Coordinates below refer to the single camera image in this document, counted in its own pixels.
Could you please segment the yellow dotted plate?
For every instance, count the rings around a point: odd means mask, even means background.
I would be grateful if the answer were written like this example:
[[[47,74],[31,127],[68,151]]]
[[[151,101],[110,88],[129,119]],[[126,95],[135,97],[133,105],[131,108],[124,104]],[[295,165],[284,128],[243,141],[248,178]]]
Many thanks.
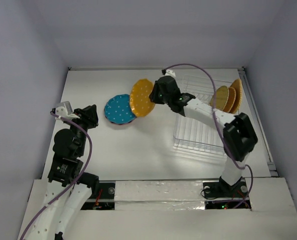
[[[145,117],[154,109],[155,103],[151,102],[149,97],[153,87],[154,84],[146,78],[138,80],[133,85],[129,95],[129,105],[136,117]]]

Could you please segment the blue dotted plate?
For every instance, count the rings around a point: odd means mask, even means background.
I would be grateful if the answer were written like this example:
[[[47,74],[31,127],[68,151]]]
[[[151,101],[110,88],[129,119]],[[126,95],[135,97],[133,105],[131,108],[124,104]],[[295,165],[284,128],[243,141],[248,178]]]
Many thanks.
[[[118,94],[112,97],[104,107],[104,116],[107,116],[113,122],[128,122],[136,119],[136,115],[130,107],[130,95]]]

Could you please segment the pink dotted plate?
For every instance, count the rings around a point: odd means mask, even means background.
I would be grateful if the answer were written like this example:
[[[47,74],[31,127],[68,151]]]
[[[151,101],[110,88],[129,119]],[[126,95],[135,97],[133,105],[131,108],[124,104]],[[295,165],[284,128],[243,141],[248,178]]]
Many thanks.
[[[114,124],[114,125],[120,125],[120,126],[130,124],[135,120],[135,118],[134,118],[134,119],[131,119],[130,121],[127,121],[127,122],[121,122],[121,121],[120,122],[114,122],[114,121],[111,121],[106,115],[105,115],[105,118],[108,120],[109,123]]]

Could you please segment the woven bamboo plate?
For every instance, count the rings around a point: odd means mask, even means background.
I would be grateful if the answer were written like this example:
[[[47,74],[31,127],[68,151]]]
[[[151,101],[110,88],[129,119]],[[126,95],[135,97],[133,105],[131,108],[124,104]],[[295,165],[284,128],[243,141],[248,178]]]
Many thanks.
[[[224,110],[229,99],[229,88],[225,85],[219,87],[213,94],[209,105],[218,110]]]

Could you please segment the orange woven plate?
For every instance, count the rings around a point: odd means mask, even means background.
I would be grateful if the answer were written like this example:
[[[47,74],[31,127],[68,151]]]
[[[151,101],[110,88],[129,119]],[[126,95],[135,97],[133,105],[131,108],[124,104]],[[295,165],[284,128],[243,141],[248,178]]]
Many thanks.
[[[243,93],[243,85],[242,85],[242,80],[240,78],[236,79],[230,86],[231,88],[233,88],[235,90],[236,96],[235,96],[235,101],[234,104],[230,110],[231,114],[235,114],[242,103],[242,93]]]
[[[237,96],[236,90],[233,87],[229,87],[228,88],[228,99],[227,99],[226,105],[223,109],[224,112],[229,113],[232,110],[232,108],[235,104],[236,96]]]

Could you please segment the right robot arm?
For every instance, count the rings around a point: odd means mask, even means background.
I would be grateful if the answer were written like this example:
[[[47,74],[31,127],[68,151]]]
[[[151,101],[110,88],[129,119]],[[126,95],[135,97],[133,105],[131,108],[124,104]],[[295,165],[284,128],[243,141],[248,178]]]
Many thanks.
[[[208,200],[232,197],[239,188],[243,170],[248,167],[246,159],[258,143],[249,116],[223,112],[190,93],[181,92],[176,80],[169,75],[155,81],[149,98],[155,104],[166,104],[173,112],[217,131],[227,159],[219,180],[204,186],[202,192]]]

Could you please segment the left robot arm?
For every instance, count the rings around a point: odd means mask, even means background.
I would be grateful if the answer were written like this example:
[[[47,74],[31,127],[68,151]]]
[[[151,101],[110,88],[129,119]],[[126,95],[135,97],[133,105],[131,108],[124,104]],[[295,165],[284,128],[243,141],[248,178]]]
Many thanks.
[[[69,125],[54,136],[53,158],[47,175],[41,209],[28,223],[21,240],[64,240],[87,199],[99,193],[99,177],[86,172],[88,157],[81,161],[86,143],[93,151],[88,130],[98,126],[96,105],[72,109],[69,101],[50,111],[58,121]]]

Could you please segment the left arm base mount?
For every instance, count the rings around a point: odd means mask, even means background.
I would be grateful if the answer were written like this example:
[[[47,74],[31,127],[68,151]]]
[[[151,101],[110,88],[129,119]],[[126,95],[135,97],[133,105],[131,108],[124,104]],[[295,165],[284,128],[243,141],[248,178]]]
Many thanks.
[[[114,210],[115,209],[115,181],[101,181],[97,195],[92,195],[81,207],[81,210]]]

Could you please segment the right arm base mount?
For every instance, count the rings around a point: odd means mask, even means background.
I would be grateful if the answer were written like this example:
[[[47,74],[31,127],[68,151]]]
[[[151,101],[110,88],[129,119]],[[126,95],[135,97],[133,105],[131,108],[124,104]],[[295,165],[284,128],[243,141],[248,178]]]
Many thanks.
[[[239,182],[233,189],[224,189],[218,181],[203,182],[200,195],[205,199],[206,210],[251,209],[245,181]]]

